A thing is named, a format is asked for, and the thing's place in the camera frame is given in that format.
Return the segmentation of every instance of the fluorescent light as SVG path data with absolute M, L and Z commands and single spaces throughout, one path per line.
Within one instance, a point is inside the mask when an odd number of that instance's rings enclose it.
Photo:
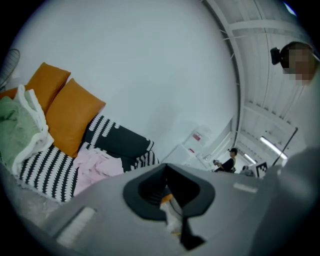
M 265 137 L 261 137 L 260 141 L 266 144 L 270 149 L 272 149 L 275 153 L 277 153 L 282 159 L 286 160 L 288 157 L 281 153 L 281 150 L 277 148 L 275 145 L 273 145 L 269 140 L 267 140 Z
M 283 3 L 284 3 L 284 5 L 285 5 L 285 7 L 286 7 L 286 9 L 288 10 L 289 13 L 293 14 L 294 16 L 297 16 L 295 11 L 292 10 L 292 8 L 289 5 L 287 5 L 285 2 L 283 2 Z
M 244 156 L 249 159 L 254 165 L 257 163 L 255 160 L 253 160 L 250 156 L 248 156 L 247 154 L 244 154 Z

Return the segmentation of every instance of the black pole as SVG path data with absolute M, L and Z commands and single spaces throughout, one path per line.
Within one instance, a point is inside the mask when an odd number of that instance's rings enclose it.
M 297 131 L 298 131 L 298 127 L 295 128 L 295 130 L 294 130 L 293 134 L 291 135 L 290 139 L 288 140 L 288 142 L 285 144 L 283 150 L 281 151 L 281 154 L 285 151 L 285 149 L 287 148 L 288 144 L 290 143 L 290 141 L 292 140 L 292 138 L 295 136 L 295 134 L 297 133 Z M 272 166 L 274 166 L 274 165 L 277 163 L 277 161 L 279 160 L 281 154 L 280 154 L 280 155 L 278 156 L 278 158 L 274 161 L 274 163 L 273 163 Z

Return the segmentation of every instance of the green towel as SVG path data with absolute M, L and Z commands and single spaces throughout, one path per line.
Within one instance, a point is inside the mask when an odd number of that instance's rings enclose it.
M 0 100 L 0 162 L 19 175 L 22 162 L 53 143 L 33 90 L 20 85 L 14 99 Z

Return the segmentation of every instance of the white wall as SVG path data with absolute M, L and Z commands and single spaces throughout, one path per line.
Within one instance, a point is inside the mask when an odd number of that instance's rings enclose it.
M 42 62 L 70 71 L 106 102 L 103 114 L 154 140 L 160 160 L 197 125 L 215 136 L 237 112 L 230 54 L 198 0 L 46 2 L 13 47 L 11 85 Z
M 212 155 L 216 153 L 219 148 L 222 146 L 222 142 L 226 139 L 226 137 L 231 132 L 231 121 L 225 126 L 223 131 L 215 137 L 215 139 L 209 143 L 206 149 L 202 152 L 201 156 L 206 157 L 207 155 Z

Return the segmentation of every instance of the fan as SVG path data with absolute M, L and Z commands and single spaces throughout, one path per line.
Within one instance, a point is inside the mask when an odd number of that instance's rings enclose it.
M 20 59 L 20 51 L 17 49 L 10 49 L 4 58 L 3 65 L 0 71 L 0 90 L 6 86 L 10 80 L 15 68 Z

